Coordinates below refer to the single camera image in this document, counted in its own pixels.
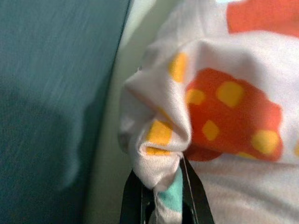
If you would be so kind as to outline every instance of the white cloth with orange pattern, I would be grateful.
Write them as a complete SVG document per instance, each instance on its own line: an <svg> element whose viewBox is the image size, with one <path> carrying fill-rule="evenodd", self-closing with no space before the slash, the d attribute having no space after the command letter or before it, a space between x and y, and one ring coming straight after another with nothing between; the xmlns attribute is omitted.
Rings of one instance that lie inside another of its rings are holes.
<svg viewBox="0 0 299 224"><path fill-rule="evenodd" d="M185 156L216 224L299 223L299 0L185 0L121 100L120 142L182 221Z"/></svg>

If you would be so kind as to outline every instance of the clothing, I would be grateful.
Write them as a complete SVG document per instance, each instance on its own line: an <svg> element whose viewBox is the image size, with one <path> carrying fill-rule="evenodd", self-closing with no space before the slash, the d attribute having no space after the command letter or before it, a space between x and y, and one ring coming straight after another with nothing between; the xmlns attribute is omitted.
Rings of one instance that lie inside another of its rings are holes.
<svg viewBox="0 0 299 224"><path fill-rule="evenodd" d="M161 27L125 83L120 125L157 223L182 221L183 151L216 223L299 221L298 17L299 0L185 0Z"/></svg>

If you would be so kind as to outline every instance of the teal upholstery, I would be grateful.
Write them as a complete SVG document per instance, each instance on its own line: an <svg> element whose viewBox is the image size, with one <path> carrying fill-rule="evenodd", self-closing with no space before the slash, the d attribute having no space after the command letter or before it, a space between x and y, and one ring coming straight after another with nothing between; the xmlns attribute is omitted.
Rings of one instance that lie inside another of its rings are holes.
<svg viewBox="0 0 299 224"><path fill-rule="evenodd" d="M77 224L129 0L0 0L0 223Z"/></svg>

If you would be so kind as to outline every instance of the teal fabric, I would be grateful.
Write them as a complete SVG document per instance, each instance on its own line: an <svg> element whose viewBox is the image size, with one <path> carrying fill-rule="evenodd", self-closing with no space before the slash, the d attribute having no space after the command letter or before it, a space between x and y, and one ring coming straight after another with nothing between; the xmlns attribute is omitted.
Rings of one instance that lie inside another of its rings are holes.
<svg viewBox="0 0 299 224"><path fill-rule="evenodd" d="M0 0L0 223L82 222L129 0Z"/></svg>
<svg viewBox="0 0 299 224"><path fill-rule="evenodd" d="M158 193L158 198L161 199L164 206L168 209L182 212L183 209L183 175L179 167L172 185L163 192Z"/></svg>

